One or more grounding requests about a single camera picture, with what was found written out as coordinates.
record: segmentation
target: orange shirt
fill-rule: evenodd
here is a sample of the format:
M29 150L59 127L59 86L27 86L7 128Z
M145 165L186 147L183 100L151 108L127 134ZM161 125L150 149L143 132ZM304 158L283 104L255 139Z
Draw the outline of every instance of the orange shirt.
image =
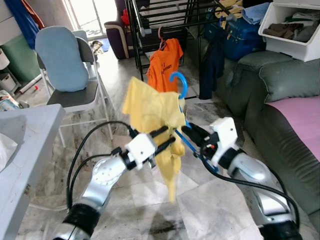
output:
M165 41L163 50L157 50L150 57L150 67L146 73L148 84L158 92L178 92L178 80L170 82L170 75L179 67L179 59L184 52L176 38Z

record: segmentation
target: dark blue clothing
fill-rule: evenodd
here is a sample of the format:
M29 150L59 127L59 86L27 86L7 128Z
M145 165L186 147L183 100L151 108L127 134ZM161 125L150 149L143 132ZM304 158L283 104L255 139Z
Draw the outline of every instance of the dark blue clothing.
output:
M21 32L31 49L35 49L36 35L39 32L38 25L32 19L21 0L4 0L12 12Z
M212 91L217 89L217 78L224 74L225 42L228 33L221 27L212 39L200 66L199 99L211 99Z

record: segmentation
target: pink hanger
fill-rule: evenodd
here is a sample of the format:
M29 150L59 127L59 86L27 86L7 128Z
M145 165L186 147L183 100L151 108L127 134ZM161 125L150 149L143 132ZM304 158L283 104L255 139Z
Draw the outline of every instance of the pink hanger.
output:
M162 29L162 26L160 26L158 29L158 38L161 40L160 45L159 45L159 50L163 50L166 46L166 41L161 36L161 29Z

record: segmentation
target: white table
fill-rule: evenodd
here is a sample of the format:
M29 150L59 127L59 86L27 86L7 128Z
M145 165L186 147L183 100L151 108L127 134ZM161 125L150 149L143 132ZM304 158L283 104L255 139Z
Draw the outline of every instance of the white table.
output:
M64 115L59 104L0 112L0 133L18 144L0 172L0 240L16 239Z

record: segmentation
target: pink cloth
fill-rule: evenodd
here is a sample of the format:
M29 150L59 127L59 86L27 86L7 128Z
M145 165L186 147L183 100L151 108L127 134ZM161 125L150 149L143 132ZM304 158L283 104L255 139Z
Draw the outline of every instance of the pink cloth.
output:
M270 102L320 162L320 96L294 97Z

